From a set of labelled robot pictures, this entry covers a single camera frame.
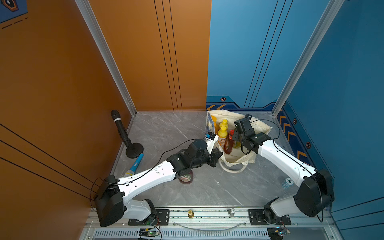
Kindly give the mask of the orange bottle yellow cap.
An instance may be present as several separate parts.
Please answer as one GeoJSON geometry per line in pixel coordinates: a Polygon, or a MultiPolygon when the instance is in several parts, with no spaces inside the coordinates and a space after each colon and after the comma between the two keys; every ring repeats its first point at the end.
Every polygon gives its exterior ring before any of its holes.
{"type": "Polygon", "coordinates": [[[218,130],[218,137],[219,137],[218,138],[218,144],[221,146],[222,149],[224,148],[226,140],[227,140],[227,137],[228,137],[227,129],[228,128],[226,126],[222,126],[218,130]]]}
{"type": "Polygon", "coordinates": [[[226,130],[227,130],[229,128],[228,120],[227,119],[223,119],[222,122],[219,124],[219,128],[220,128],[220,130],[222,128],[226,128],[226,130]]]}

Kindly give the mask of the green soap bottle red cap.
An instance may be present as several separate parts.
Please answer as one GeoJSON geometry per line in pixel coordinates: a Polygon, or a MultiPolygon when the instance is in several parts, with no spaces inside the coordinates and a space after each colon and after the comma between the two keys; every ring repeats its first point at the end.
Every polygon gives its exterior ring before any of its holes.
{"type": "Polygon", "coordinates": [[[234,141],[233,148],[234,148],[234,149],[239,149],[240,147],[241,147],[241,142],[239,142],[239,141],[234,141]]]}

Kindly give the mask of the dark red soap bottle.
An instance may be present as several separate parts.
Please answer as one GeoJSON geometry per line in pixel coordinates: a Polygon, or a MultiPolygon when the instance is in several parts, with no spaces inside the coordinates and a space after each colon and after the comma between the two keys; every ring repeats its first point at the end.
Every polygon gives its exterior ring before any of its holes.
{"type": "Polygon", "coordinates": [[[178,180],[182,184],[191,184],[193,182],[194,174],[190,171],[188,174],[178,177],[178,180]]]}
{"type": "Polygon", "coordinates": [[[233,147],[235,144],[234,133],[235,133],[235,130],[229,131],[228,136],[226,138],[226,142],[225,142],[224,147],[223,147],[223,150],[224,150],[225,154],[227,154],[227,155],[229,155],[233,151],[233,147]]]}

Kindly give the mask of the large orange dish soap bottle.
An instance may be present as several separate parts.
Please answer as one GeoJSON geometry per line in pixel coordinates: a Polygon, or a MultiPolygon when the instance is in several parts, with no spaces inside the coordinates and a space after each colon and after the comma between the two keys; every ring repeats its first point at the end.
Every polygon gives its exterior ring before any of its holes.
{"type": "Polygon", "coordinates": [[[214,133],[217,134],[217,132],[218,132],[217,118],[215,116],[211,115],[211,119],[213,122],[214,133]]]}

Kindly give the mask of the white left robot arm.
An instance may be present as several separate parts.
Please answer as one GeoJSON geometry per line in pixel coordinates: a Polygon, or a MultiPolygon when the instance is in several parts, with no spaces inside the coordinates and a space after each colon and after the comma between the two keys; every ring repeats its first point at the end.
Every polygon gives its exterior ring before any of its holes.
{"type": "Polygon", "coordinates": [[[157,214],[154,204],[149,199],[137,201],[135,196],[203,165],[214,168],[222,155],[218,148],[209,150],[206,141],[197,139],[150,170],[119,179],[106,177],[94,196],[100,226],[108,227],[124,216],[152,222],[157,214]]]}

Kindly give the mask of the starry night canvas tote bag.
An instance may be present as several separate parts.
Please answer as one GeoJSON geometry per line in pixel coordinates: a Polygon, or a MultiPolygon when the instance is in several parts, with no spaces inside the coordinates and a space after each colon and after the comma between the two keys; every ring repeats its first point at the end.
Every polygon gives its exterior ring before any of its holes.
{"type": "Polygon", "coordinates": [[[219,164],[224,171],[231,174],[242,172],[256,159],[256,153],[241,146],[241,142],[236,136],[235,121],[245,117],[245,115],[227,110],[213,110],[207,113],[206,132],[214,132],[219,136],[215,143],[215,147],[223,152],[219,164]]]}

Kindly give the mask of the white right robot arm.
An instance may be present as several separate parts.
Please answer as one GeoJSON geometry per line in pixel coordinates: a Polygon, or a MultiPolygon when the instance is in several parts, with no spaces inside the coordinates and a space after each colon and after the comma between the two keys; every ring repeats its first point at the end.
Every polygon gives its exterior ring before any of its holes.
{"type": "Polygon", "coordinates": [[[251,125],[251,115],[236,120],[234,139],[248,151],[267,159],[282,170],[299,187],[290,197],[276,198],[264,206],[264,221],[270,225],[290,214],[303,213],[315,217],[335,200],[334,184],[330,172],[300,161],[283,150],[265,133],[256,133],[251,125]]]}

